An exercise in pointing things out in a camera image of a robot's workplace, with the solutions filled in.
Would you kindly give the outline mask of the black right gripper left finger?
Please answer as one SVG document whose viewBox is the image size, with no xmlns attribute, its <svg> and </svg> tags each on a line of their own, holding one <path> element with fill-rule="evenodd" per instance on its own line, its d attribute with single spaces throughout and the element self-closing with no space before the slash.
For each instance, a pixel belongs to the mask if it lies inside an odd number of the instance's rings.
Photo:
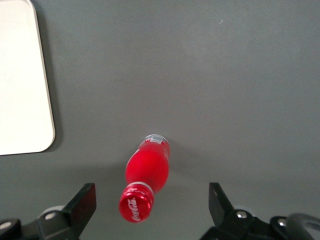
<svg viewBox="0 0 320 240">
<path fill-rule="evenodd" d="M 86 183 L 66 205 L 44 210 L 23 225 L 18 218 L 0 221 L 2 240 L 79 240 L 97 207 L 96 187 Z"/>
</svg>

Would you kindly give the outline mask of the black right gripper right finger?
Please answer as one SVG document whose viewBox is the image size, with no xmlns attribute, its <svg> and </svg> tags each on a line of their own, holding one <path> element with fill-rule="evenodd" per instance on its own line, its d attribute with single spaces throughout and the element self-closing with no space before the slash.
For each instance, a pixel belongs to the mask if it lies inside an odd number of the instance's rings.
<svg viewBox="0 0 320 240">
<path fill-rule="evenodd" d="M 307 240 L 308 232 L 293 219 L 274 216 L 264 222 L 244 209 L 236 209 L 221 185 L 211 182 L 208 190 L 208 208 L 212 226 L 202 240 Z"/>
</svg>

